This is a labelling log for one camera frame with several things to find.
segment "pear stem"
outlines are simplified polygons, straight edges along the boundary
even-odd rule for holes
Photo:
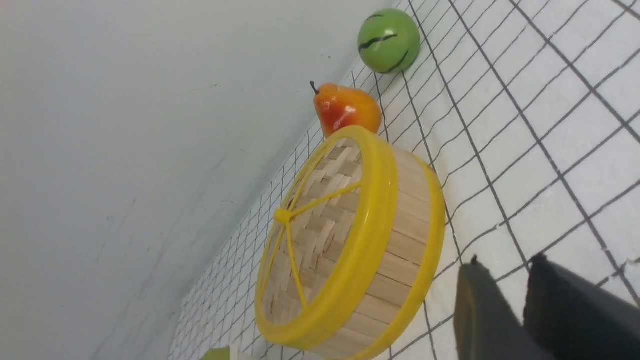
[[[311,88],[314,89],[314,92],[317,94],[320,94],[320,92],[316,89],[316,83],[313,81],[309,81],[309,83],[311,84]]]

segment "yellow spoke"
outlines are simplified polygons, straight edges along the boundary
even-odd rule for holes
[[[293,281],[296,283],[296,289],[298,289],[298,296],[302,303],[302,308],[307,308],[307,298],[305,292],[302,290],[302,283],[300,282],[300,274],[298,273],[298,267],[296,266],[296,257],[293,254],[293,236],[291,236],[291,225],[285,225],[287,229],[287,245],[289,246],[289,261],[291,262],[291,271],[293,271]]]
[[[271,275],[271,267],[273,266],[273,261],[276,258],[276,253],[278,252],[278,249],[280,248],[280,242],[282,241],[282,235],[284,233],[284,228],[281,227],[280,231],[278,232],[278,238],[276,238],[276,244],[275,247],[273,248],[273,253],[271,254],[271,259],[269,259],[269,263],[268,266],[264,269],[264,278],[262,280],[262,284],[260,285],[261,288],[261,292],[264,291],[264,287],[267,285],[267,280],[269,279],[269,275]]]
[[[338,190],[336,192],[332,192],[329,195],[323,196],[320,199],[313,200],[312,202],[309,202],[307,205],[301,206],[300,208],[296,209],[296,211],[293,211],[291,213],[291,218],[294,218],[294,217],[304,213],[305,211],[310,210],[311,208],[314,208],[314,207],[322,204],[323,202],[329,201],[329,200],[333,199],[334,197],[340,196],[340,195],[348,193],[348,192],[352,192],[353,190],[356,190],[359,187],[360,187],[360,181],[355,183],[355,184],[349,185],[349,186],[347,186],[345,188],[342,188],[342,189],[340,189],[340,190]]]

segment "white wall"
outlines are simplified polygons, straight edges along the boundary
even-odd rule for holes
[[[3,1],[3,358],[140,355],[387,2]]]

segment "green fruit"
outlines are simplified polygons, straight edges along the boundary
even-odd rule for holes
[[[362,24],[358,51],[365,65],[375,72],[404,71],[413,64],[420,51],[418,27],[401,10],[380,10]]]

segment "toy pear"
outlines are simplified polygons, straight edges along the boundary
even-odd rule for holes
[[[316,93],[314,104],[325,138],[350,125],[359,125],[374,134],[378,133],[382,113],[376,100],[369,94],[331,83],[319,88],[313,81],[310,83]]]

